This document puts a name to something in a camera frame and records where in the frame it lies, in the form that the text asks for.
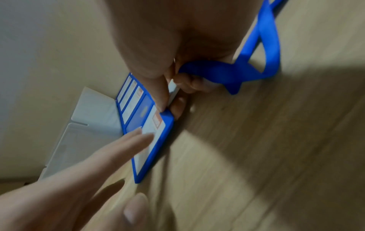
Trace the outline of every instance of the blue lanyard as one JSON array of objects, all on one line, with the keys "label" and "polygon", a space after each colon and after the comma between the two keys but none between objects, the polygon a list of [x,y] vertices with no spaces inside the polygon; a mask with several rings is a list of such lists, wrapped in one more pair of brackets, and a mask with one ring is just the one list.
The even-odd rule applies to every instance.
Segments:
[{"label": "blue lanyard", "polygon": [[[276,30],[273,11],[283,0],[269,3],[264,0],[257,17],[257,24],[248,37],[243,49],[234,64],[219,61],[193,61],[184,64],[179,72],[198,75],[205,79],[225,86],[230,94],[237,94],[241,83],[274,76],[280,67],[280,42]],[[261,73],[248,63],[256,45],[261,39],[266,55],[266,65]]]}]

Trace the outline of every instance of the wall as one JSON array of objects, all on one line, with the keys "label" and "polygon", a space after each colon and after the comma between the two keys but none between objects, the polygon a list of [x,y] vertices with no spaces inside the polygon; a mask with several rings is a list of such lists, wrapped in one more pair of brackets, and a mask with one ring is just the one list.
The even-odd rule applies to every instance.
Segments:
[{"label": "wall", "polygon": [[[9,31],[0,30],[0,57],[5,61],[0,76],[1,107],[6,107],[1,114],[0,179],[39,175],[83,87],[115,97],[128,74],[94,1],[24,3],[1,3],[1,13],[12,11],[12,17],[22,22],[17,31],[11,31],[12,21],[6,25]],[[30,8],[31,12],[23,14]],[[13,20],[9,15],[0,17]],[[29,28],[30,19],[37,17],[39,27]],[[9,42],[3,46],[4,34],[12,46],[7,46]],[[23,50],[29,52],[25,61]]]}]

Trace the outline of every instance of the floor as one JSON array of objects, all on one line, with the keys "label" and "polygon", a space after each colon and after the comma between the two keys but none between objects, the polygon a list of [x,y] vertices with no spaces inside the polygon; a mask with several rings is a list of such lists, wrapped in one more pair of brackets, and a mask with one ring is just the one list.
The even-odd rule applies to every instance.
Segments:
[{"label": "floor", "polygon": [[121,168],[106,184],[125,188],[86,229],[141,191],[146,230],[365,230],[364,13],[363,0],[289,0],[281,72],[194,95],[146,179]]}]

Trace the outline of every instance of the id card holder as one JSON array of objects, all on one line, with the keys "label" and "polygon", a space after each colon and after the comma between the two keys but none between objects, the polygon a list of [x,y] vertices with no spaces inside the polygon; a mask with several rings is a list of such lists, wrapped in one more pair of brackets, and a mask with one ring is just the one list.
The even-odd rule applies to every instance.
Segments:
[{"label": "id card holder", "polygon": [[122,130],[124,134],[142,127],[142,133],[154,133],[152,143],[132,158],[135,183],[140,183],[147,174],[167,135],[174,124],[174,117],[169,110],[159,112],[151,95],[144,86],[129,73],[117,98]]}]

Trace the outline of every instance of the printed label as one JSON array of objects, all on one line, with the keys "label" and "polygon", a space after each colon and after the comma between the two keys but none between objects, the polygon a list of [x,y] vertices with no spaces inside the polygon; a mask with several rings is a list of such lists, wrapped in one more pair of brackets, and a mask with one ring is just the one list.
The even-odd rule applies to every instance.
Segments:
[{"label": "printed label", "polygon": [[141,99],[143,95],[143,90],[140,86],[137,87],[137,90],[134,92],[132,98],[130,99],[127,107],[125,108],[123,114],[122,114],[122,118],[124,123],[126,123],[130,117],[130,115],[132,114],[134,108],[137,106],[139,100]]},{"label": "printed label", "polygon": [[155,135],[152,143],[143,151],[134,156],[134,164],[137,174],[141,171],[144,163],[146,162],[152,149],[155,147],[159,140],[163,130],[165,129],[165,122],[162,120],[159,111],[157,111],[155,105],[153,105],[147,120],[142,127],[142,133],[153,133]]},{"label": "printed label", "polygon": [[133,82],[130,84],[130,87],[128,88],[127,92],[125,93],[125,96],[122,98],[121,103],[119,104],[119,106],[121,107],[121,111],[124,109],[125,105],[127,104],[130,96],[132,95],[134,89],[137,86],[137,82],[135,80],[133,80]]},{"label": "printed label", "polygon": [[122,97],[123,97],[123,95],[124,95],[125,91],[127,90],[127,87],[128,87],[128,85],[129,85],[129,83],[130,83],[130,81],[131,81],[131,80],[132,80],[132,78],[131,78],[130,76],[128,76],[128,78],[127,78],[127,80],[126,80],[125,84],[124,84],[124,85],[123,85],[123,87],[122,87],[121,92],[119,92],[119,95],[118,95],[118,97],[117,97],[117,99],[118,99],[118,103],[121,101],[121,99],[122,99]]}]

